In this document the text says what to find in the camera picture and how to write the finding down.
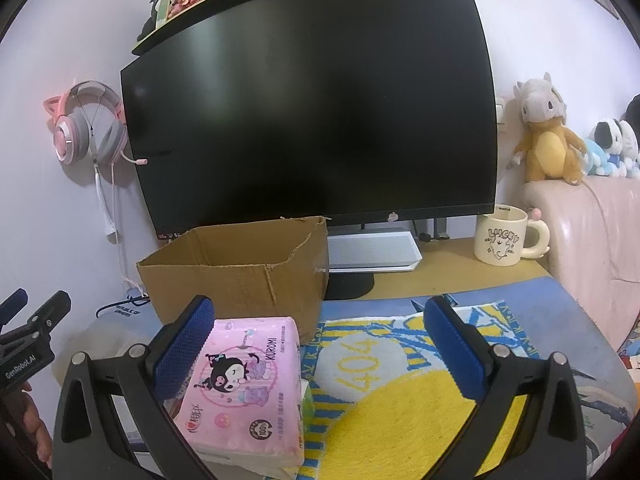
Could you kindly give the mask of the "person's left hand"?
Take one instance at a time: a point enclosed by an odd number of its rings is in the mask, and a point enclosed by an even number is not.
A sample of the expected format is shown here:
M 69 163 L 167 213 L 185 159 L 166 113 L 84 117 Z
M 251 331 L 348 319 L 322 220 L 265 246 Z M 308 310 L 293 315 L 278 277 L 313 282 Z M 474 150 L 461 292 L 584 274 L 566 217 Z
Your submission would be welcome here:
M 43 420 L 40 418 L 38 408 L 30 393 L 32 392 L 32 386 L 29 382 L 24 382 L 21 385 L 20 393 L 24 403 L 24 415 L 23 426 L 28 434 L 35 438 L 36 451 L 38 460 L 41 463 L 47 465 L 49 469 L 52 468 L 52 448 L 53 443 L 49 430 Z

